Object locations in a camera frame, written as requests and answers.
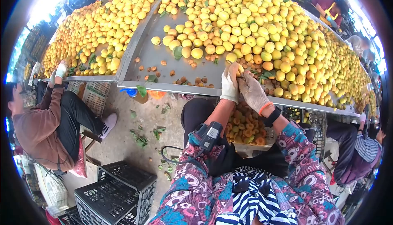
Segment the floral jacket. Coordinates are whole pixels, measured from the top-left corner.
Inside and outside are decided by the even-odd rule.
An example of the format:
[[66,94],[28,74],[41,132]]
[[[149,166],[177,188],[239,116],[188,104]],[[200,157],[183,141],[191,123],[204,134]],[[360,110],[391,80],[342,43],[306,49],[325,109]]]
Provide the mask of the floral jacket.
[[[190,133],[180,161],[196,156],[200,141],[196,133]],[[278,135],[276,144],[289,163],[288,183],[277,176],[269,177],[276,183],[274,193],[277,200],[280,197],[287,199],[296,212],[298,224],[344,224],[344,217],[332,202],[315,146],[307,141],[300,126],[291,121]],[[189,163],[177,165],[172,185],[164,194],[150,224],[215,224],[218,215],[233,212],[234,174],[211,177],[206,165],[208,159],[216,159],[223,148],[214,146],[211,152]]]

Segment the black pants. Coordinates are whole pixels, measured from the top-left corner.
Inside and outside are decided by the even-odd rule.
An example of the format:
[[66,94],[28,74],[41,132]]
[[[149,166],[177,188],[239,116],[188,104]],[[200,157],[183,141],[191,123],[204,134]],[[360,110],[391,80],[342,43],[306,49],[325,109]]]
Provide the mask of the black pants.
[[[210,101],[202,98],[194,98],[184,105],[180,119],[184,129],[184,147],[188,142],[188,134],[193,132],[199,124],[202,124],[210,116],[214,108]],[[225,145],[226,147],[220,153],[218,159],[211,166],[208,166],[209,175],[211,176],[219,176],[241,166],[255,167],[279,177],[284,177],[288,174],[288,163],[275,144],[268,151],[249,159],[243,159],[236,153],[235,147],[233,144],[229,145],[226,136],[220,139],[217,145]]]
[[65,91],[60,100],[60,125],[56,132],[64,148],[75,161],[79,152],[79,128],[81,124],[99,135],[103,122],[72,91]]
[[358,124],[346,124],[332,119],[327,121],[326,136],[339,142],[338,159],[333,173],[338,184],[353,157],[358,129]]

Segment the black cable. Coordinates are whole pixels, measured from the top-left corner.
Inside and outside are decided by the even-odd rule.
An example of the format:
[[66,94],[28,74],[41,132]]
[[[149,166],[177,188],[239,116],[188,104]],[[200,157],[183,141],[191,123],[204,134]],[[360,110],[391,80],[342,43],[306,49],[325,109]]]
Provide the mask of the black cable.
[[165,148],[171,148],[171,149],[177,149],[177,150],[183,150],[183,149],[181,149],[181,148],[178,148],[178,147],[175,147],[175,146],[164,146],[162,149],[161,149],[161,156],[167,161],[167,162],[170,162],[170,163],[174,163],[174,164],[185,164],[185,163],[188,163],[188,162],[191,162],[192,160],[194,160],[194,159],[196,159],[196,158],[198,158],[202,153],[203,153],[203,150],[199,153],[199,154],[197,154],[194,158],[192,158],[192,159],[189,159],[189,160],[187,160],[187,161],[173,161],[172,159],[168,159],[167,157],[165,157],[164,156],[164,149]]

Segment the black wristband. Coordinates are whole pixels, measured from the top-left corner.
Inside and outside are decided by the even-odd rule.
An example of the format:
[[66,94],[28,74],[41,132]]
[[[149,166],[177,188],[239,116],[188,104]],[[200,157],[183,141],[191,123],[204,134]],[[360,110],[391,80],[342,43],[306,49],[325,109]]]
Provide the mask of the black wristband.
[[274,121],[281,115],[281,109],[276,107],[274,111],[264,120],[263,124],[266,127],[273,127]]

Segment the stool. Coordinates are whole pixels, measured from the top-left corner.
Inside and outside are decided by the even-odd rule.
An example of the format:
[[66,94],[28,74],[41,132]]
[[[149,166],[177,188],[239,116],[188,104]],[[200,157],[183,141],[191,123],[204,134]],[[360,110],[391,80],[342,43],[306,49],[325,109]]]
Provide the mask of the stool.
[[87,145],[87,147],[85,148],[85,157],[86,157],[86,160],[87,160],[88,162],[94,164],[94,165],[97,165],[97,166],[101,165],[101,162],[100,162],[100,161],[98,161],[97,159],[94,159],[94,158],[88,156],[88,155],[87,155],[87,151],[88,151],[96,142],[101,143],[102,139],[101,139],[98,135],[93,134],[93,133],[91,133],[90,131],[87,131],[87,130],[84,130],[84,131],[81,133],[81,135],[83,135],[83,136],[82,136],[82,138],[80,138],[80,139],[81,139],[81,142],[80,142],[80,143],[83,143],[83,140],[85,140],[86,137],[88,137],[88,138],[91,139],[91,142],[90,142],[90,143]]

